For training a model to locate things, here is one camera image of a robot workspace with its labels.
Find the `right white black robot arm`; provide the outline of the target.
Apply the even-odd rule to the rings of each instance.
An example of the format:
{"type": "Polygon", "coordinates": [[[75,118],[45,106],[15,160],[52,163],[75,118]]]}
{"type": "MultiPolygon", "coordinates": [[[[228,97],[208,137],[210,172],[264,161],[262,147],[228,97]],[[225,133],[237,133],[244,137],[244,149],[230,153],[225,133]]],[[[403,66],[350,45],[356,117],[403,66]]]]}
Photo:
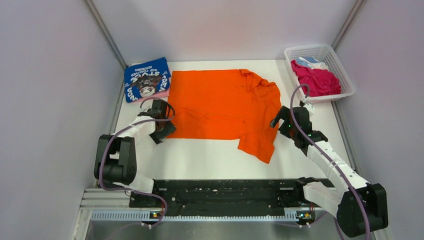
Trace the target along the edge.
{"type": "Polygon", "coordinates": [[[368,236],[389,225],[387,192],[379,183],[370,183],[353,170],[333,149],[328,138],[313,129],[310,120],[313,106],[303,103],[282,106],[270,122],[278,131],[315,163],[332,183],[325,186],[313,177],[301,177],[295,185],[293,200],[299,206],[309,203],[323,208],[336,221],[338,230],[350,238],[368,236]]]}

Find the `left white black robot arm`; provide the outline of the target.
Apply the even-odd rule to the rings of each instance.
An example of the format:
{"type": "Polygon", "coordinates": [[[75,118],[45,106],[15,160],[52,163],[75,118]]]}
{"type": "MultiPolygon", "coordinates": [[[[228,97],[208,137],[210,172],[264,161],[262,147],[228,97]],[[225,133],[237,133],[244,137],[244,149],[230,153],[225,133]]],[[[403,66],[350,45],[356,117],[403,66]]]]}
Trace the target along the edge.
{"type": "Polygon", "coordinates": [[[136,147],[150,138],[156,145],[176,131],[172,119],[176,115],[166,100],[153,97],[151,106],[141,108],[136,118],[113,134],[99,137],[94,165],[94,177],[107,191],[125,190],[141,194],[149,207],[160,202],[160,193],[154,189],[155,181],[138,170],[141,163],[136,147]]]}

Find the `orange t shirt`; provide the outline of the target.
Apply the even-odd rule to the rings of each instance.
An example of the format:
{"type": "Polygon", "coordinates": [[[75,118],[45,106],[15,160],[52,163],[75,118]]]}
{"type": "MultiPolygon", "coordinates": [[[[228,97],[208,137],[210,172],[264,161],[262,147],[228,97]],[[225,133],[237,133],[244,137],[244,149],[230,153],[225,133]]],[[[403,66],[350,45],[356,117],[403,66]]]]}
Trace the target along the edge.
{"type": "Polygon", "coordinates": [[[239,150],[271,161],[270,123],[282,106],[276,83],[247,69],[174,71],[168,102],[176,112],[172,139],[238,140],[239,150]]]}

